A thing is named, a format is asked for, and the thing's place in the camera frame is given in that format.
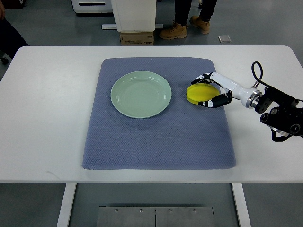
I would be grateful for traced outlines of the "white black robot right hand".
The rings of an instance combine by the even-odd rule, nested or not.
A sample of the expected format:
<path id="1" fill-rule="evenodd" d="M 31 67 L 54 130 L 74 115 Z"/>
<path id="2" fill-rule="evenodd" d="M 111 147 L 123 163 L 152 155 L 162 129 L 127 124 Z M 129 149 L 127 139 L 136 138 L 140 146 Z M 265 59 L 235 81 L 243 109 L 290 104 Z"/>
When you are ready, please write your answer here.
<path id="1" fill-rule="evenodd" d="M 220 91 L 220 95 L 197 104 L 206 108 L 218 108 L 229 104 L 233 99 L 237 99 L 241 101 L 244 107 L 252 109 L 254 108 L 254 101 L 262 96 L 262 93 L 255 87 L 245 88 L 217 72 L 204 73 L 195 78 L 191 85 L 197 83 L 210 84 Z"/>

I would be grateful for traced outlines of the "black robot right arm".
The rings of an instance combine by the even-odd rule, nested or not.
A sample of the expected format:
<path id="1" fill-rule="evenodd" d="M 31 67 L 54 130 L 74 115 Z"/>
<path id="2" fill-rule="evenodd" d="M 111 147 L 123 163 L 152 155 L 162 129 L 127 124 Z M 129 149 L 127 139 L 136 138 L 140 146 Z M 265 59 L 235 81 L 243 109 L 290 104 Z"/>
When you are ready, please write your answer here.
<path id="1" fill-rule="evenodd" d="M 303 109 L 297 105 L 302 102 L 263 82 L 263 69 L 258 61 L 252 63 L 252 74 L 256 79 L 253 86 L 265 86 L 264 93 L 256 95 L 250 101 L 250 107 L 261 114 L 260 122 L 272 131 L 274 142 L 284 142 L 292 136 L 303 136 Z"/>

